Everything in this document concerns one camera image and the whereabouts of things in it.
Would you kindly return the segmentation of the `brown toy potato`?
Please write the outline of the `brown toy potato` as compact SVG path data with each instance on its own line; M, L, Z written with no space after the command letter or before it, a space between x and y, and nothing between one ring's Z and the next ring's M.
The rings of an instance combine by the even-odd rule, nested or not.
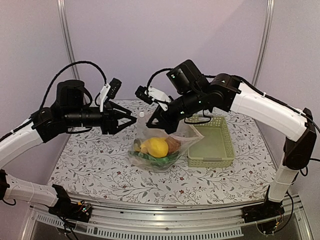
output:
M168 154L178 151L181 147L181 142L172 137L168 137L165 141L168 145Z

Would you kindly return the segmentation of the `yellow toy lemon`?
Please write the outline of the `yellow toy lemon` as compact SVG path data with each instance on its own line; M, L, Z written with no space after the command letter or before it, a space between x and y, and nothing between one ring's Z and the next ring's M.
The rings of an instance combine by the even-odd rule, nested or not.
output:
M168 144L164 137L152 137L145 141L148 153L155 158L163 158L168 154Z

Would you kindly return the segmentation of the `clear pink zip top bag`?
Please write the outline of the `clear pink zip top bag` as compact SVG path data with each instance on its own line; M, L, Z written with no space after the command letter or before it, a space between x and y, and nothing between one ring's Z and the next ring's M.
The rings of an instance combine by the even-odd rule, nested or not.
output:
M136 137L128 151L129 162L151 172L164 172L204 136L190 124L180 122L171 134L163 129L148 128L151 115L139 112Z

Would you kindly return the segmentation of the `orange yellow toy mango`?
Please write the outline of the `orange yellow toy mango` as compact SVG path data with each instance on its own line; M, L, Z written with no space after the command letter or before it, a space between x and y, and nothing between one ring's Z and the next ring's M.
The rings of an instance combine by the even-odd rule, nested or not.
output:
M143 154L147 154L148 153L148 148L147 148L147 145L146 143L141 143L140 144L140 147L139 147L139 151Z

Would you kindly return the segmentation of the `green yellow toy avocado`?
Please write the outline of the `green yellow toy avocado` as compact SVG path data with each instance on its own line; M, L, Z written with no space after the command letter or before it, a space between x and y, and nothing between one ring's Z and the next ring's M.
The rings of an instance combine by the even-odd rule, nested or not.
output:
M140 139L137 138L133 141L133 150L135 152L141 151L141 140Z

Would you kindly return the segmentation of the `green white toy bok choy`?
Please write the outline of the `green white toy bok choy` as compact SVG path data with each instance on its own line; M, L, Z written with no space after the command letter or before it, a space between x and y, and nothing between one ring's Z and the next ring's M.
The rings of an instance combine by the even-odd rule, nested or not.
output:
M159 167L159 168L168 167L174 164L180 157L179 151L170 153L165 157L154 157L146 153L132 151L132 150L128 151L128 154L130 157L137 160L138 163L144 166Z

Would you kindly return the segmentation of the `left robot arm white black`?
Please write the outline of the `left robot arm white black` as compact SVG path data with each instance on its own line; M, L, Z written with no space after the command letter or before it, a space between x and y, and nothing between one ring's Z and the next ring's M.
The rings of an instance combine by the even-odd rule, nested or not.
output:
M56 100L51 107L34 112L16 130L0 141L0 166L3 168L29 149L47 143L71 128L83 127L83 133L99 127L104 135L115 135L136 123L132 112L114 102L121 81L114 78L100 91L99 106L85 103L93 98L81 80L59 82ZM59 185L41 185L18 179L0 170L0 199L38 203L55 209L63 216L74 213L74 205L66 190Z

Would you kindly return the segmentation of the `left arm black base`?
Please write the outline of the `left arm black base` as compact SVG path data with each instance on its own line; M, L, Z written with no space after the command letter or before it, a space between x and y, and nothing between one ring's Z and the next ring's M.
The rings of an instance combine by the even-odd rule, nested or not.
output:
M56 191L57 202L54 206L48 207L48 212L57 217L88 223L92 214L92 204L81 200L72 203L66 190L60 186L53 184L52 187Z

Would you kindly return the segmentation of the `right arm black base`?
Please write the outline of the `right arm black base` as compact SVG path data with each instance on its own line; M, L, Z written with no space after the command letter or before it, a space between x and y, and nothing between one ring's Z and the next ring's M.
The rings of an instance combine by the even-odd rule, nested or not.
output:
M276 232L284 220L283 202L273 202L266 196L261 204L245 206L241 209L245 223L257 223L257 229L264 235Z

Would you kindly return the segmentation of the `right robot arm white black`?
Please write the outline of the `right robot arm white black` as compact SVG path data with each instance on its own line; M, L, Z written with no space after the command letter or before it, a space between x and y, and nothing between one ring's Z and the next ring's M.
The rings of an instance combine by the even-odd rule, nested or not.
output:
M278 210L278 203L284 199L299 170L310 161L317 139L311 111L293 108L257 90L243 77L203 74L190 59L163 71L179 97L173 99L147 84L147 101L158 104L147 122L149 128L172 134L181 120L218 108L248 116L285 135L282 163L268 188L266 201L258 208L262 218L269 218Z

